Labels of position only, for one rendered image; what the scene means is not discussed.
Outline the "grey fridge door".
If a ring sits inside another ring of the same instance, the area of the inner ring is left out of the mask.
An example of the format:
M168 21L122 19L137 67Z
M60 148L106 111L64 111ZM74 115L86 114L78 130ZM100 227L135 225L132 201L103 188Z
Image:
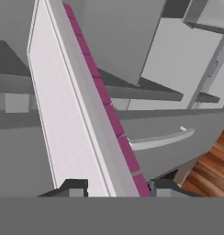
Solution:
M97 67L136 84L166 0L69 0Z

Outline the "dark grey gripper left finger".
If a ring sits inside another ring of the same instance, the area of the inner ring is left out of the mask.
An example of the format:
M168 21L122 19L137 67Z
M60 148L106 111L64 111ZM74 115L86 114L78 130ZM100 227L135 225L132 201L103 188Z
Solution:
M87 179L66 179L59 188L40 195L40 197L88 197Z

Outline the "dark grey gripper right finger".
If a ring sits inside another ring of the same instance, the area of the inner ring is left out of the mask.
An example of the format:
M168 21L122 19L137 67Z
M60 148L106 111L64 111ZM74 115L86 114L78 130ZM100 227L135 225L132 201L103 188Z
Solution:
M151 196L155 197L200 197L200 194L187 191L167 179L150 180Z

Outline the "grey freezer drawer front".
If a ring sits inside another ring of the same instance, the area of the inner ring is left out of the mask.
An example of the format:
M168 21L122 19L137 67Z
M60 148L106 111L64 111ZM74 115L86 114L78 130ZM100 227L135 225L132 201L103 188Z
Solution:
M130 185L147 195L146 183L194 160L210 150L224 128L224 109L110 111L106 123L99 124L101 142L106 144L105 159L109 159L109 178L128 190ZM0 127L27 127L41 124L55 147L66 147L65 155L71 164L61 166L62 177L86 178L91 190L99 187L99 164L91 163L93 154L82 153L88 134L78 121L62 121L57 115L41 118L36 112L29 114L3 114ZM175 133L181 126L196 130L193 136L176 143L134 151L131 140Z

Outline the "white and magenta ice cube tray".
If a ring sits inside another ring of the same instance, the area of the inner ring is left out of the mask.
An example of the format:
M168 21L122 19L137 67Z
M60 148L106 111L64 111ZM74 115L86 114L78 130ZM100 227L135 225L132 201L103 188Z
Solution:
M27 56L53 184L90 196L150 195L72 8L35 0Z

